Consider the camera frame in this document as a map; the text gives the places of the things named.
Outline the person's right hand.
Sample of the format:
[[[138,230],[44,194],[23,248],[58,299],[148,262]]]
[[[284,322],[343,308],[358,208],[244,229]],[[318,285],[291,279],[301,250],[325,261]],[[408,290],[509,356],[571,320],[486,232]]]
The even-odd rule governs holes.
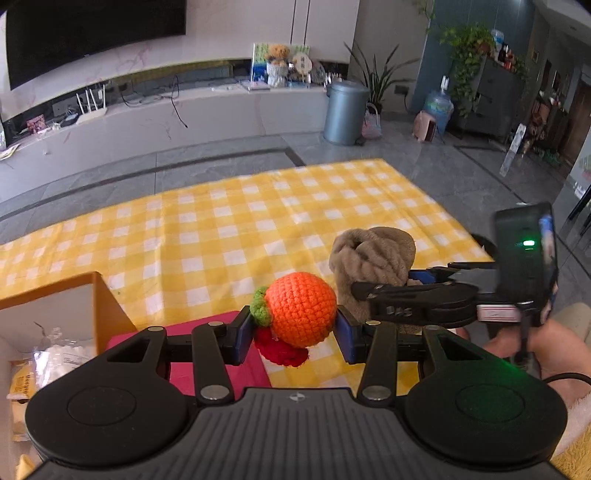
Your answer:
[[[519,327],[503,328],[483,349],[499,358],[515,355],[521,347]],[[590,376],[590,350],[569,328],[548,320],[542,327],[529,332],[527,350],[532,352],[541,366],[541,376],[546,379],[563,373],[580,373]],[[583,381],[565,379],[551,383],[569,409],[590,406],[590,386]]]

